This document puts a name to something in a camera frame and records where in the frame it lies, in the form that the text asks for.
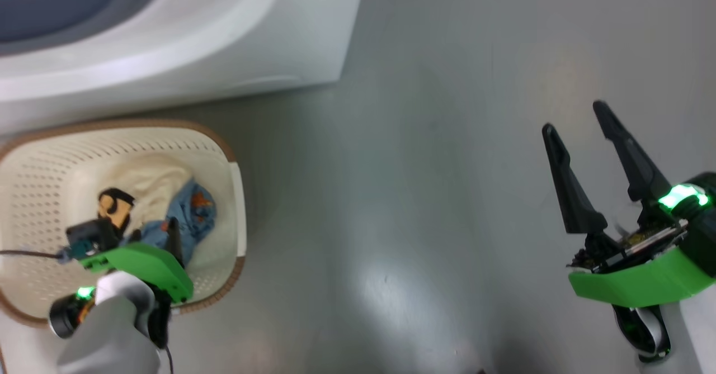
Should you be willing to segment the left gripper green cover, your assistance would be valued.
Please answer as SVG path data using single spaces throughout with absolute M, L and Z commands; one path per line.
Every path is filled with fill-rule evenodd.
M 169 294 L 172 303 L 183 303 L 194 297 L 194 283 L 184 269 L 181 230 L 176 217 L 166 223 L 164 249 L 144 243 L 131 243 L 90 256 L 79 263 L 91 272 L 115 269 L 133 275 Z

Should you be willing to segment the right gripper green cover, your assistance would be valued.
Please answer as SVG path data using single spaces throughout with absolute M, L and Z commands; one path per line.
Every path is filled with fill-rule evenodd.
M 575 294 L 635 309 L 685 300 L 713 285 L 714 173 L 701 173 L 672 188 L 606 102 L 594 101 L 593 111 L 615 147 L 629 198 L 654 202 L 643 211 L 648 221 L 621 240 L 623 252 L 600 267 L 568 275 Z M 603 232 L 606 219 L 571 169 L 557 129 L 545 124 L 541 132 L 566 232 Z

